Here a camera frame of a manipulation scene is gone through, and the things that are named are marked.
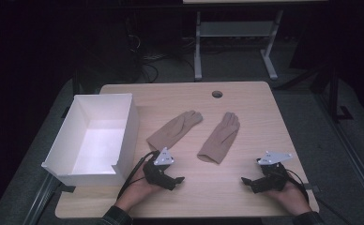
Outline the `person's right hand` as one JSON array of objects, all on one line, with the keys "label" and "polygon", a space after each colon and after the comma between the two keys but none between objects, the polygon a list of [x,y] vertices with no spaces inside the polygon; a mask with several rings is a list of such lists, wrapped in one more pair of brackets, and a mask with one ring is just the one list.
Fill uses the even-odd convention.
[{"label": "person's right hand", "polygon": [[281,191],[269,190],[265,195],[279,203],[288,213],[299,216],[311,212],[305,196],[293,183],[287,182]]}]

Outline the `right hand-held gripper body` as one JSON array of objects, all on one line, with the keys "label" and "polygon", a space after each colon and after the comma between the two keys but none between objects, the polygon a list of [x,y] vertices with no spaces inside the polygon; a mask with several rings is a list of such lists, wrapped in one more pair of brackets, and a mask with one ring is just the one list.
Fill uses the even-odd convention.
[{"label": "right hand-held gripper body", "polygon": [[264,191],[271,189],[283,190],[287,182],[288,174],[281,163],[292,157],[293,155],[289,153],[266,151],[263,157],[257,159],[257,163],[261,167],[264,175],[263,178],[259,179],[260,184],[257,186],[263,186],[265,188]]}]

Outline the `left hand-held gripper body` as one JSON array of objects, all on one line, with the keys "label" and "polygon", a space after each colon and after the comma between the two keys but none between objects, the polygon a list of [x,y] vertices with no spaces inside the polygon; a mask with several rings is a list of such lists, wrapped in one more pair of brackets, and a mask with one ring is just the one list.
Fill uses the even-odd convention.
[{"label": "left hand-held gripper body", "polygon": [[146,162],[143,168],[146,181],[149,184],[162,187],[162,183],[168,182],[167,178],[170,177],[164,171],[173,163],[174,159],[167,147],[154,151],[153,157]]}]

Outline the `aluminium rail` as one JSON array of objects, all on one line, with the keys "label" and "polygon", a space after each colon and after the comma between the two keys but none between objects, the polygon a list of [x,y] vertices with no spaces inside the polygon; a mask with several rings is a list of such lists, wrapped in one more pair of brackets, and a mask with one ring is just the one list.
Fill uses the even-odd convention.
[{"label": "aluminium rail", "polygon": [[35,199],[33,200],[30,209],[23,221],[23,225],[37,225],[39,218],[45,210],[45,207],[57,188],[60,182],[51,174],[47,173],[41,183]]},{"label": "aluminium rail", "polygon": [[338,137],[347,157],[349,158],[349,162],[353,166],[356,177],[358,178],[361,186],[364,188],[364,161],[360,158],[356,148],[341,126],[341,121],[353,121],[353,115],[349,113],[345,106],[338,106],[335,111],[331,110],[326,99],[322,95],[315,95],[314,98],[322,113],[325,115],[327,122]]}]

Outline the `person's left hand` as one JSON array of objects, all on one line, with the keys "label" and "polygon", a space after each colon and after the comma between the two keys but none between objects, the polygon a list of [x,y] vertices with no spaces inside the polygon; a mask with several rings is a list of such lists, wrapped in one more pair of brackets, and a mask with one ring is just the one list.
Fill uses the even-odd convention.
[{"label": "person's left hand", "polygon": [[114,204],[126,213],[147,197],[163,190],[163,187],[149,184],[146,179],[138,173],[133,176],[132,180],[133,183],[129,184],[121,197],[117,199]]}]

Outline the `white metal table frame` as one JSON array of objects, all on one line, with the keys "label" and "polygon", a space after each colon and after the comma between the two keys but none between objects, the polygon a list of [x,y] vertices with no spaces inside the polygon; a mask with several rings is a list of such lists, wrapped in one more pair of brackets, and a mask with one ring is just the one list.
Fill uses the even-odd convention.
[{"label": "white metal table frame", "polygon": [[[303,7],[305,4],[323,4],[328,0],[182,0],[186,7],[197,7],[195,24],[195,49],[193,56],[194,81],[203,78],[201,40],[202,38],[267,38],[267,45],[260,51],[267,74],[272,81],[278,79],[270,54],[281,26],[283,13],[293,6]],[[203,21],[202,12],[206,8],[215,10],[254,10],[274,9],[272,20],[249,19],[248,21]]]}]

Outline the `dark metal stand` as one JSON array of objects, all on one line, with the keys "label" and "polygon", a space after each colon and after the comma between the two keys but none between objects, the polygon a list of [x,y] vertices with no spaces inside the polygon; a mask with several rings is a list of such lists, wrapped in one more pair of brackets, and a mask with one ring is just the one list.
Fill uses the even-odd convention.
[{"label": "dark metal stand", "polygon": [[335,67],[330,62],[324,62],[316,67],[315,79],[311,85],[314,94],[322,95],[327,90],[326,111],[332,121],[352,120],[353,115],[345,106],[338,104],[339,77]]}]

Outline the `beige glove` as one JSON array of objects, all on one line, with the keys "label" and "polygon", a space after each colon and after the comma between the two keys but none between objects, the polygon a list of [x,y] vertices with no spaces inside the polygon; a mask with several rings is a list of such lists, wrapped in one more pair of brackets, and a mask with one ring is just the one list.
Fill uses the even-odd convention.
[{"label": "beige glove", "polygon": [[227,112],[203,144],[197,158],[221,164],[235,141],[239,128],[238,117],[233,112]]},{"label": "beige glove", "polygon": [[170,149],[202,120],[203,117],[199,112],[183,112],[155,131],[146,140],[156,150]]}]

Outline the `white box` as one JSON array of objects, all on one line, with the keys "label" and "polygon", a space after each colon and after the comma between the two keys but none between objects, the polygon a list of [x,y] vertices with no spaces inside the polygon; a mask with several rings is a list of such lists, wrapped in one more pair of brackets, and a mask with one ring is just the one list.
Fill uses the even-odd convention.
[{"label": "white box", "polygon": [[121,186],[139,123],[131,93],[77,95],[41,167],[67,186]]}]

